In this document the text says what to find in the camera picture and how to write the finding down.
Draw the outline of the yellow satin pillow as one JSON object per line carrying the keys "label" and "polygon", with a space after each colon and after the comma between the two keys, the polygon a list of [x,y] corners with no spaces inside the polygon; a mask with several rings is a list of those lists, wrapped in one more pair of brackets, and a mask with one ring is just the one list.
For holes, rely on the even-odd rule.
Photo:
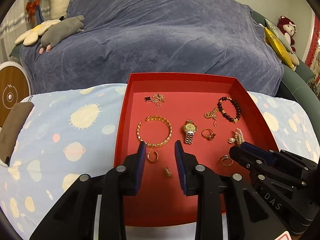
{"label": "yellow satin pillow", "polygon": [[295,70],[295,65],[292,63],[291,56],[283,43],[279,40],[279,38],[272,33],[267,27],[264,28],[266,39],[268,40],[271,47],[274,49],[276,55],[292,70]]}

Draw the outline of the grey plush toy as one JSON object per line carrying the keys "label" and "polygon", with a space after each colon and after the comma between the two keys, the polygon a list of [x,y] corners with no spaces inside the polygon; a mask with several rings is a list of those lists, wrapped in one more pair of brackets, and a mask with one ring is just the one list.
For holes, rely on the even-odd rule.
{"label": "grey plush toy", "polygon": [[67,18],[50,27],[41,37],[39,53],[49,52],[62,40],[84,31],[84,16]]}

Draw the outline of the gold hoop earring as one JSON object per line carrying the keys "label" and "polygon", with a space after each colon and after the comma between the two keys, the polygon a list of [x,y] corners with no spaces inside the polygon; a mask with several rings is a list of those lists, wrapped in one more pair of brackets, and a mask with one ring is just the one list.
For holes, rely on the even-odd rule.
{"label": "gold hoop earring", "polygon": [[146,158],[150,163],[156,163],[159,159],[159,154],[151,148],[146,154]]}

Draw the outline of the red shallow cardboard tray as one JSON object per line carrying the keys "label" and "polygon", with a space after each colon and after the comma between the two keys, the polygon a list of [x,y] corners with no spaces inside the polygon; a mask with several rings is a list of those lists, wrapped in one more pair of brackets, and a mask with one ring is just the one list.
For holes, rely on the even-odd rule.
{"label": "red shallow cardboard tray", "polygon": [[119,119],[114,163],[146,143],[139,192],[125,197],[128,226],[171,226],[196,220],[197,197],[180,186],[175,142],[215,173],[249,172],[229,157],[234,134],[263,150],[275,138],[249,93],[233,77],[190,73],[135,73],[127,84]]}

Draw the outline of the red ribbon bow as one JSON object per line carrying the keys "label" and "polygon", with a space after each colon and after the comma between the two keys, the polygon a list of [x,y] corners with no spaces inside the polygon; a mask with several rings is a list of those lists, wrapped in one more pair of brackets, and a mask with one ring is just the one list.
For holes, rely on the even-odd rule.
{"label": "red ribbon bow", "polygon": [[35,22],[35,14],[37,7],[39,6],[40,0],[35,0],[33,2],[28,2],[25,6],[25,10],[27,11],[27,21]]}

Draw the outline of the blue-grey bed blanket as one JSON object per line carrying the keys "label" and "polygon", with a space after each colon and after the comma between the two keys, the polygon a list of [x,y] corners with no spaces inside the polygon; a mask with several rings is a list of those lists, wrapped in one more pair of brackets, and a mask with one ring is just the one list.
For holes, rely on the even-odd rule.
{"label": "blue-grey bed blanket", "polygon": [[71,0],[67,16],[83,16],[83,31],[49,52],[22,47],[20,61],[35,93],[183,72],[235,77],[274,96],[284,66],[252,14],[235,0]]}

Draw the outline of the white sheer curtain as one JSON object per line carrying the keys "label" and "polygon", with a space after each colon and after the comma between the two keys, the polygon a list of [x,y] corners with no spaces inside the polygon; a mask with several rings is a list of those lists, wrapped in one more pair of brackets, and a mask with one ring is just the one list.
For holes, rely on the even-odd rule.
{"label": "white sheer curtain", "polygon": [[49,0],[39,0],[38,11],[29,16],[25,9],[28,2],[36,0],[15,0],[1,22],[1,63],[9,61],[9,54],[15,46],[15,40],[35,25],[50,19]]}

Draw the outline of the white flower plush pillow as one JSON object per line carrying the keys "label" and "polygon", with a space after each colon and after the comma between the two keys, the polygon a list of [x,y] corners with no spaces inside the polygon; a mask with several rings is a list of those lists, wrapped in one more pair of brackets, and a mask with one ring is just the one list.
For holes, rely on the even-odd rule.
{"label": "white flower plush pillow", "polygon": [[21,34],[16,40],[15,45],[23,43],[24,46],[31,46],[37,42],[40,36],[42,36],[50,27],[61,22],[60,20],[48,20],[35,26],[33,29]]}

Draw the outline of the green sofa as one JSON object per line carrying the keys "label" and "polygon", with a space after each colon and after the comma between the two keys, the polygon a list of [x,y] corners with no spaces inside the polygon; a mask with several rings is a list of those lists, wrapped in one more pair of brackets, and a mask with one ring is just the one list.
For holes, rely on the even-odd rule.
{"label": "green sofa", "polygon": [[263,63],[252,57],[244,64],[244,70],[248,73],[238,77],[246,89],[296,101],[319,129],[319,100],[306,82],[311,80],[311,69],[303,62],[293,71],[285,64]]}

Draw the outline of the round wooden white side table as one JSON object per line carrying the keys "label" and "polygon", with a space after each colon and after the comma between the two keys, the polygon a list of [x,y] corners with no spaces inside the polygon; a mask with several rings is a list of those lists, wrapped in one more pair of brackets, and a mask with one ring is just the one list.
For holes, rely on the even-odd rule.
{"label": "round wooden white side table", "polygon": [[27,72],[14,61],[1,64],[0,86],[0,125],[2,127],[14,104],[31,95],[31,87]]}

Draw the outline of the grey patterned pillow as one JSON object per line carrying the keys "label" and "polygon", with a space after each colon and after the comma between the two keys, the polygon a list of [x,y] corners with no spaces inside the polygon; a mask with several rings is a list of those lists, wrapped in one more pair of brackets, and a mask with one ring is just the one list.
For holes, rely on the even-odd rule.
{"label": "grey patterned pillow", "polygon": [[279,38],[279,40],[283,43],[283,45],[285,46],[285,48],[289,52],[289,54],[291,56],[292,63],[295,65],[295,69],[296,69],[296,67],[299,65],[299,59],[298,59],[298,57],[296,57],[295,53],[291,49],[289,42],[287,42],[287,40],[286,40],[285,36],[283,35],[283,33],[281,32],[281,30],[275,24],[273,24],[271,21],[269,21],[266,18],[265,18],[265,23],[266,23],[265,27],[267,27],[270,31],[272,31],[272,33],[274,33],[274,35],[276,35],[276,37]]}

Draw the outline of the brown leather pouch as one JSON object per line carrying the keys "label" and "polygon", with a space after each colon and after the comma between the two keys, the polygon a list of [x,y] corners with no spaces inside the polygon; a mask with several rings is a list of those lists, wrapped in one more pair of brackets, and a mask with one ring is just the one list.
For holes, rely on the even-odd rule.
{"label": "brown leather pouch", "polygon": [[17,137],[33,107],[34,104],[32,102],[16,103],[8,114],[1,129],[0,136],[0,158],[2,166],[10,166],[10,159],[16,145]]}

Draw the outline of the planet print blue tablecloth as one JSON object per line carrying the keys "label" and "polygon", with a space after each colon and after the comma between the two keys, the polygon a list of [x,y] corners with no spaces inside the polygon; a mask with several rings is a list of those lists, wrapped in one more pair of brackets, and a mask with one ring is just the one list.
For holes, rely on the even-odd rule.
{"label": "planet print blue tablecloth", "polygon": [[[70,185],[87,173],[105,174],[113,167],[116,131],[126,84],[37,94],[21,129],[10,166],[1,165],[1,209],[22,239]],[[307,113],[298,103],[248,92],[263,115],[280,150],[319,161],[319,142]],[[70,117],[84,107],[84,126]],[[160,228],[128,226],[127,239],[194,239],[195,224]]]}

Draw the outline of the gold wristwatch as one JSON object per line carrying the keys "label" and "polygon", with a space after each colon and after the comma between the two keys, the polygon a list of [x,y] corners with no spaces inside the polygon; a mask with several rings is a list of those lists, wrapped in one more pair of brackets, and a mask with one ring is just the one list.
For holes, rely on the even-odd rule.
{"label": "gold wristwatch", "polygon": [[198,130],[193,120],[187,120],[183,125],[183,130],[185,132],[184,143],[191,145],[193,143],[193,137]]}

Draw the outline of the red monkey plush toy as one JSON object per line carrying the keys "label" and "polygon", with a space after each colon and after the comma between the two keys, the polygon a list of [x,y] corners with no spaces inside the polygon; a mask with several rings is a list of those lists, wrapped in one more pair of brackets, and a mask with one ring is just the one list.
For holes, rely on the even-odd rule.
{"label": "red monkey plush toy", "polygon": [[289,18],[287,18],[286,16],[280,16],[277,27],[281,30],[287,42],[289,42],[291,49],[295,53],[296,52],[296,49],[294,47],[295,41],[293,39],[293,36],[297,31],[297,27],[295,23],[291,21]]}

